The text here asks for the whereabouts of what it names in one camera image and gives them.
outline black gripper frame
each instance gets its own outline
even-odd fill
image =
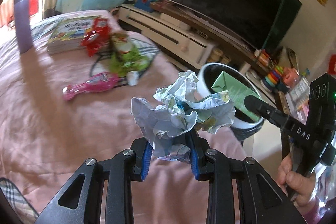
[[[336,79],[327,73],[310,84],[306,125],[252,95],[245,98],[244,104],[294,139],[294,145],[303,150],[302,160],[294,171],[308,176],[318,163],[330,166],[335,158],[335,92]],[[295,194],[289,187],[287,192],[290,198]]]
[[[209,144],[192,129],[185,134],[197,159],[199,181],[209,180],[206,224],[234,224],[232,179],[236,179],[242,224],[304,224],[295,206],[252,158],[227,158],[219,151],[208,154]],[[131,150],[113,159],[86,160],[46,206],[35,224],[99,224],[104,180],[108,180],[105,223],[133,224],[131,181],[142,181],[145,138],[134,140]]]

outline crumpled paper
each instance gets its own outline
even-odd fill
[[[220,127],[233,124],[235,108],[228,91],[198,101],[197,82],[194,72],[179,73],[174,84],[157,89],[153,97],[162,105],[155,108],[145,98],[132,98],[131,114],[158,159],[189,162],[190,148],[179,142],[179,136],[193,127],[216,134]]]

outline purple object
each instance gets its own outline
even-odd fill
[[[14,20],[17,45],[20,54],[23,54],[33,46],[29,25],[29,0],[14,0]]]
[[[109,72],[102,72],[92,76],[88,81],[79,85],[69,85],[63,89],[63,98],[70,101],[75,95],[82,92],[102,92],[114,88],[119,81],[117,75]]]

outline cabinet drawer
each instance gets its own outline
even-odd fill
[[[172,39],[174,39],[176,41],[184,41],[186,39],[186,36],[176,32],[175,30],[163,25],[160,22],[152,20],[151,18],[148,18],[148,17],[146,17],[144,15],[141,15],[141,14],[138,14],[136,12],[131,11],[129,13],[129,18],[140,21],[140,22],[150,26],[152,29],[157,30],[158,32],[161,32],[161,33],[165,34],[168,37],[171,37]]]
[[[181,44],[176,44],[169,40],[166,37],[161,36],[160,34],[145,28],[142,31],[142,34],[149,39],[153,40],[157,44],[161,45],[162,47],[166,48],[170,52],[176,54],[183,60],[185,60],[187,63],[193,65],[195,68],[199,69],[201,66],[198,64],[199,58],[200,58],[200,50],[197,48],[195,51],[194,50],[188,50],[186,52],[181,51]]]
[[[184,53],[188,55],[190,59],[194,60],[194,62],[198,63],[203,56],[204,50],[205,48],[203,46],[189,39],[189,45],[187,45],[187,50]]]
[[[127,22],[127,17],[128,17],[129,12],[130,12],[130,10],[121,7],[120,10],[119,10],[119,19]]]

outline trash bin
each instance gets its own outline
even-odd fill
[[[202,97],[207,97],[210,94],[215,93],[211,87],[222,71],[239,80],[260,96],[256,87],[239,71],[221,63],[208,63],[201,68],[198,74],[199,81],[197,83],[197,92]],[[263,117],[261,117],[258,122],[254,122],[250,117],[236,108],[235,119],[231,129],[236,138],[239,141],[243,141],[257,133],[263,126],[263,123]]]

